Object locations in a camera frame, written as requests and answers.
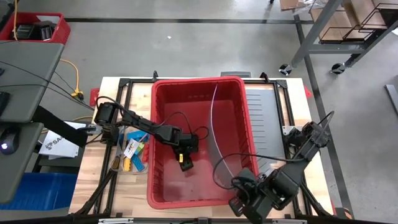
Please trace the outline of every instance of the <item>black desk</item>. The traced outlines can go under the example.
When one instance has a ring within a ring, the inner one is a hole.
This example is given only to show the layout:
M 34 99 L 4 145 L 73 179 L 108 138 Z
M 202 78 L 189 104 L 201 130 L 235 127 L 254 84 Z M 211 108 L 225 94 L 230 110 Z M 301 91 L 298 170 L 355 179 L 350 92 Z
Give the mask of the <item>black desk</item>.
M 39 106 L 62 51 L 62 44 L 0 41 L 0 67 L 5 69 L 0 76 L 0 91 L 11 94 L 0 123 L 43 123 L 44 127 L 82 147 L 87 141 L 83 131 L 72 128 Z M 8 86 L 23 84 L 43 86 Z
M 0 131 L 10 125 L 21 127 L 20 141 L 15 153 L 7 156 L 0 153 L 0 203 L 8 203 L 14 198 L 26 165 L 43 130 L 43 124 L 40 123 L 5 123 L 0 126 Z

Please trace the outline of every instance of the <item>blue object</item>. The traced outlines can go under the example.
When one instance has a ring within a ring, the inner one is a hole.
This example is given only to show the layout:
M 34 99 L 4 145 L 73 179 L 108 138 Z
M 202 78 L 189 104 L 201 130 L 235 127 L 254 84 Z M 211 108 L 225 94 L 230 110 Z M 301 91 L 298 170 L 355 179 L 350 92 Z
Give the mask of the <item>blue object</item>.
M 134 139 L 136 141 L 140 141 L 142 137 L 144 137 L 144 135 L 146 135 L 146 132 L 143 131 L 133 131 L 130 133 L 127 133 L 127 141 L 130 141 L 130 139 Z M 149 139 L 149 135 L 147 135 L 142 142 L 146 142 Z
M 143 171 L 145 169 L 144 165 L 142 164 L 141 160 L 138 158 L 137 155 L 133 154 L 131 161 L 135 165 L 138 171 Z
M 54 210 L 70 206 L 76 174 L 25 173 L 14 200 L 0 210 Z

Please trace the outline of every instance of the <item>concrete floor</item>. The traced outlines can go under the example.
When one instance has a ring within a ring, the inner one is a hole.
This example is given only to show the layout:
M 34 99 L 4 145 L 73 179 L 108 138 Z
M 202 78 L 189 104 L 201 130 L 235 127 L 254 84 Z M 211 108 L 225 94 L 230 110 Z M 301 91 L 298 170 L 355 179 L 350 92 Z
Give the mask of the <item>concrete floor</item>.
M 66 17 L 162 19 L 293 19 L 279 2 L 266 0 L 21 0 L 21 11 L 62 12 Z M 307 14 L 300 16 L 309 19 Z M 62 57 L 81 74 L 80 88 L 89 98 L 104 76 L 217 77 L 222 71 L 266 72 L 289 63 L 299 47 L 294 25 L 264 24 L 89 24 L 70 23 L 72 33 Z M 308 31 L 311 26 L 304 26 Z M 313 67 L 326 112 L 335 110 L 331 131 L 356 219 L 398 223 L 398 117 L 383 86 L 398 85 L 398 36 L 389 34 L 353 68 L 328 73 L 348 55 L 313 55 Z M 57 72 L 72 86 L 75 74 L 60 63 Z M 310 88 L 304 62 L 291 77 Z M 65 86 L 54 76 L 53 82 Z M 318 121 L 313 98 L 308 100 Z M 62 119 L 91 114 L 61 96 L 46 92 L 42 103 Z M 333 201 L 339 203 L 333 171 L 322 153 Z

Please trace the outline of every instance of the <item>red basket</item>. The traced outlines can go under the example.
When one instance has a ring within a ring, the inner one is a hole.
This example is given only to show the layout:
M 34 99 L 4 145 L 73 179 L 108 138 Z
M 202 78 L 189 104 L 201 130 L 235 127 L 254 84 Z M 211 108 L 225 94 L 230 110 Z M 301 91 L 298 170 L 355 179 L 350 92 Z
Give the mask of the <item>red basket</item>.
M 187 116 L 192 131 L 200 126 L 210 128 L 210 107 L 216 85 L 218 100 L 214 107 L 217 105 L 218 110 L 213 113 L 213 130 L 221 154 L 255 154 L 244 83 L 238 77 L 157 81 L 152 87 L 151 120 L 161 123 L 172 113 L 181 111 Z M 168 119 L 167 124 L 188 132 L 187 122 L 180 114 Z M 201 129 L 197 134 L 203 138 L 206 131 Z M 150 139 L 147 199 L 152 208 L 228 204 L 234 193 L 213 182 L 207 138 L 199 142 L 199 152 L 191 154 L 191 158 L 194 167 L 182 172 L 171 147 Z M 232 164 L 234 175 L 242 167 L 258 174 L 255 157 L 231 156 L 227 163 Z
M 62 13 L 18 12 L 17 24 L 33 24 L 35 22 L 40 22 L 40 19 L 37 16 L 57 16 L 60 18 L 57 26 L 55 27 L 51 39 L 46 41 L 44 40 L 21 40 L 21 41 L 60 43 L 64 45 L 67 43 L 70 34 L 70 27 L 63 18 Z M 11 15 L 10 19 L 7 21 L 7 24 L 0 32 L 0 40 L 13 40 L 10 39 L 13 30 L 14 30 L 14 14 Z

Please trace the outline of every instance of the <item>wooden work surface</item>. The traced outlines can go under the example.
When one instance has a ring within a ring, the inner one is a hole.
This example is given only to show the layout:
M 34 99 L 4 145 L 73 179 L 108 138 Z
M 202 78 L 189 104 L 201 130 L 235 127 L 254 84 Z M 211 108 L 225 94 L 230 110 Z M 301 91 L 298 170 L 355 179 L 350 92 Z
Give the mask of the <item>wooden work surface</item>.
M 118 91 L 119 79 L 120 77 L 104 77 L 102 80 L 101 89 L 99 91 L 99 96 L 109 96 L 115 98 Z M 287 78 L 286 80 L 295 124 L 297 126 L 303 126 L 305 123 L 311 121 L 310 110 L 308 108 L 303 82 L 301 78 Z M 151 87 L 151 83 L 134 84 L 131 95 L 131 104 L 129 107 L 130 110 L 134 110 L 137 114 L 148 119 L 150 118 Z M 271 87 L 270 85 L 246 85 L 246 89 L 248 88 L 264 89 Z M 122 94 L 122 99 L 125 99 L 125 96 L 126 93 L 124 92 Z M 284 117 L 287 118 L 284 102 L 282 102 L 282 107 L 285 114 Z M 89 199 L 95 188 L 97 188 L 98 181 L 100 179 L 101 166 L 103 164 L 104 152 L 104 144 L 93 143 L 86 146 L 69 212 L 73 213 L 79 210 Z M 308 188 L 322 204 L 323 208 L 329 213 L 333 213 L 319 153 L 313 158 L 312 162 L 305 169 L 305 176 L 307 179 Z M 108 189 L 109 186 L 107 186 L 104 191 L 100 210 L 101 212 L 104 210 L 108 198 Z M 123 212 L 124 217 L 235 218 L 228 205 L 156 210 L 148 205 L 146 194 L 146 173 L 138 173 L 133 175 L 130 172 L 120 172 L 116 183 L 112 214 L 114 215 L 118 212 Z M 301 196 L 299 197 L 299 204 L 301 210 L 305 211 Z M 284 218 L 284 214 L 291 214 L 293 217 L 294 213 L 292 208 L 293 207 L 290 204 L 286 206 L 283 211 L 272 210 L 268 218 Z

